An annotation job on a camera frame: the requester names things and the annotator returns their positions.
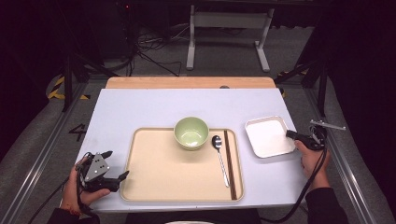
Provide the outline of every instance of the table leg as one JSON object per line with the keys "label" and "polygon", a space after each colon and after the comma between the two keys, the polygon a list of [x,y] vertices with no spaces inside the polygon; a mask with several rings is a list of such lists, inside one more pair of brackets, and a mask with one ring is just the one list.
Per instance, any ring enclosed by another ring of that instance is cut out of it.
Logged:
{"label": "table leg", "polygon": [[260,63],[262,65],[262,71],[269,72],[270,66],[268,65],[267,58],[265,57],[264,50],[262,49],[264,46],[265,39],[268,34],[268,30],[271,25],[271,21],[274,15],[274,10],[269,9],[266,15],[264,26],[262,27],[262,39],[260,41],[255,42],[257,54],[259,55]]}
{"label": "table leg", "polygon": [[189,52],[187,54],[187,70],[192,70],[194,68],[194,56],[195,56],[195,38],[194,38],[194,29],[195,29],[195,8],[191,6],[191,15],[190,15],[190,44],[189,44]]}

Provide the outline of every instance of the white tabletop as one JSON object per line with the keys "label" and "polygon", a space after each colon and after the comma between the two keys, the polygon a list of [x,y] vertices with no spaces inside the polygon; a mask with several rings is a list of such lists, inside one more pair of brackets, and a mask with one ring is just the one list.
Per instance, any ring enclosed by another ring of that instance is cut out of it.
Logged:
{"label": "white tabletop", "polygon": [[259,158],[245,129],[252,119],[280,116],[295,131],[278,89],[101,90],[77,161],[86,152],[113,151],[105,177],[125,171],[134,132],[139,128],[172,128],[182,118],[198,117],[209,128],[233,130],[239,146],[244,196],[237,202],[126,202],[120,191],[93,203],[100,212],[142,212],[263,207],[293,204],[306,179],[300,153]]}

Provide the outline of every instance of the white plate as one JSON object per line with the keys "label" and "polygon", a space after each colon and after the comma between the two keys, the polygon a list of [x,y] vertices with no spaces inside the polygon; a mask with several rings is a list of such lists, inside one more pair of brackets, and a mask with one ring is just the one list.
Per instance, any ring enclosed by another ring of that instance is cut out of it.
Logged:
{"label": "white plate", "polygon": [[288,128],[281,117],[253,119],[245,128],[254,153],[260,158],[290,153],[295,149],[293,140],[286,137]]}

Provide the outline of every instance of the cable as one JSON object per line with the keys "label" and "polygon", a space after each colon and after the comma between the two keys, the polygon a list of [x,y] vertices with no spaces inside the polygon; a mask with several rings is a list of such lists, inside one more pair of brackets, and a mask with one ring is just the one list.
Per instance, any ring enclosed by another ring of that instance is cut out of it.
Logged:
{"label": "cable", "polygon": [[308,215],[308,210],[304,206],[300,205],[299,207],[306,215]]}
{"label": "cable", "polygon": [[[150,38],[150,39],[143,38],[143,40],[140,40],[140,41],[138,40],[137,43],[138,43],[138,46],[140,48],[142,48],[142,49],[155,49],[155,50],[162,49],[166,45],[168,45],[168,44],[170,44],[172,42],[176,42],[176,41],[178,41],[180,39],[189,40],[187,38],[180,37],[188,28],[190,28],[190,26],[185,27],[178,34],[172,36],[169,41],[165,41],[163,38],[160,38],[160,37],[153,37],[153,38]],[[142,34],[141,36],[148,36],[148,35],[149,35],[149,33]],[[154,47],[154,43],[155,42],[160,42],[160,43],[158,43],[157,46]],[[147,44],[147,43],[151,43],[151,46],[149,46],[149,47],[142,46],[142,44]]]}
{"label": "cable", "polygon": [[309,177],[309,179],[306,181],[305,186],[303,187],[303,190],[299,196],[299,198],[297,199],[297,202],[294,204],[294,206],[290,209],[290,211],[281,219],[277,219],[277,220],[272,220],[272,219],[268,219],[265,217],[260,217],[261,220],[266,221],[266,222],[270,222],[270,223],[282,223],[284,221],[287,221],[293,214],[294,212],[297,210],[297,208],[299,207],[301,201],[303,200],[303,197],[305,196],[306,192],[309,189],[309,186],[311,185],[311,183],[314,181],[315,176],[317,175],[317,173],[319,172],[320,168],[322,167],[325,159],[326,159],[326,155],[327,155],[327,148],[324,148],[322,151],[322,154],[320,155],[317,164],[315,165],[315,169],[314,172],[312,173],[312,175]]}
{"label": "cable", "polygon": [[131,62],[129,62],[129,66],[126,67],[125,74],[127,77],[132,76],[132,72],[134,71],[134,58]]}
{"label": "cable", "polygon": [[81,177],[81,167],[79,166],[78,167],[78,175],[77,175],[77,192],[76,192],[76,194],[77,194],[77,202],[78,202],[78,207],[79,207],[79,209],[81,210],[81,212],[82,213],[84,213],[85,215],[88,215],[88,216],[90,216],[90,217],[93,217],[96,221],[97,221],[97,224],[100,224],[100,218],[99,218],[99,216],[98,215],[96,215],[95,213],[93,213],[92,212],[92,209],[87,205],[87,204],[85,204],[85,203],[83,203],[82,201],[81,201],[81,193],[82,193],[82,191],[80,191],[80,183],[79,183],[79,178]]}
{"label": "cable", "polygon": [[[119,70],[121,70],[122,68],[128,66],[132,59],[133,59],[133,57],[128,57],[128,60],[127,60],[126,62],[121,63],[121,64],[118,64],[118,65],[116,65],[116,66],[114,66],[114,67],[108,67],[108,68],[105,67],[105,69],[106,69],[106,70],[109,70],[109,71],[111,71],[111,72],[119,71]],[[98,70],[96,70],[96,69],[92,69],[92,68],[88,68],[88,67],[84,67],[84,68],[85,68],[90,74],[93,74],[93,75],[102,74],[100,71],[98,71]]]}
{"label": "cable", "polygon": [[62,186],[69,180],[69,177],[67,177],[64,182],[62,182],[62,184],[51,193],[51,195],[47,198],[46,201],[44,201],[40,207],[37,209],[37,211],[35,211],[35,213],[33,214],[33,216],[30,218],[28,224],[31,224],[33,222],[33,220],[35,219],[35,217],[40,213],[41,209],[43,209],[43,207],[50,201],[50,199],[53,197],[53,195],[55,195],[61,188]]}
{"label": "cable", "polygon": [[166,71],[172,73],[173,75],[175,75],[176,77],[180,76],[180,69],[181,69],[181,62],[174,62],[174,63],[180,63],[180,67],[178,68],[178,74],[176,74],[175,72],[171,71],[170,69],[164,67],[161,65],[161,63],[157,63],[154,60],[152,60],[149,56],[147,56],[146,54],[144,54],[143,52],[137,52],[137,54],[144,60],[147,60],[149,62],[155,63],[158,66],[160,66],[161,68],[165,69]]}

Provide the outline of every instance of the bowl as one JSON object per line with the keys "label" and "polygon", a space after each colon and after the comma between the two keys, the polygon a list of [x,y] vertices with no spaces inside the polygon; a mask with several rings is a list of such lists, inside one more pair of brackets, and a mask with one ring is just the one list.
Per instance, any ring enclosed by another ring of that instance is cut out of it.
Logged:
{"label": "bowl", "polygon": [[209,128],[203,120],[188,117],[176,124],[174,134],[178,144],[184,149],[196,150],[206,142]]}

